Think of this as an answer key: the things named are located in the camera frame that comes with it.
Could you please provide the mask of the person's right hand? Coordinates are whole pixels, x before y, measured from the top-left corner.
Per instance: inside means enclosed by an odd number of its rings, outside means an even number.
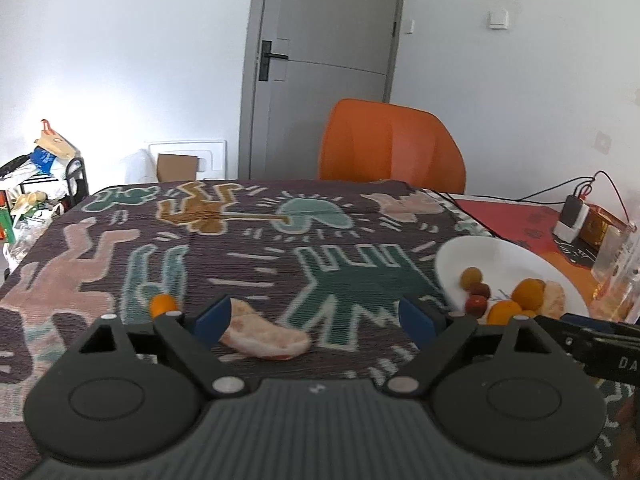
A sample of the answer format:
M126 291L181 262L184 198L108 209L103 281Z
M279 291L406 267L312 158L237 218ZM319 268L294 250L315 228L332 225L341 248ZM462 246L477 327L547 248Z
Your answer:
M637 430L639 423L638 392L620 409L617 420L620 423L620 452L616 478L618 480L634 480L639 478L639 438Z

